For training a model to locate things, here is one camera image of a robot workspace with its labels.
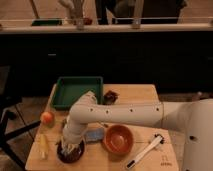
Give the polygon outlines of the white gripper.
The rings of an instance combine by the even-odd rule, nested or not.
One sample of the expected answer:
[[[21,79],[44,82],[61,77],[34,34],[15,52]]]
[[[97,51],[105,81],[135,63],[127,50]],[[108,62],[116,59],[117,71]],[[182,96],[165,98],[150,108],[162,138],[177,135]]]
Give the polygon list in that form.
[[[62,136],[61,137],[61,147],[62,154],[67,156],[71,154],[75,149],[79,147],[81,139],[77,139],[76,141],[70,141],[68,138]]]

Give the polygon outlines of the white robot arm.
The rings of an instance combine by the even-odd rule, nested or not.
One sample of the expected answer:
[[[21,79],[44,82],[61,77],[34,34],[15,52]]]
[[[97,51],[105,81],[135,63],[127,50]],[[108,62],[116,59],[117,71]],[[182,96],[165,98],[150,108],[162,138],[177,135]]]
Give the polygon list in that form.
[[[62,149],[80,146],[89,123],[107,122],[163,128],[185,134],[182,171],[213,171],[213,99],[100,105],[93,92],[71,106],[62,131]]]

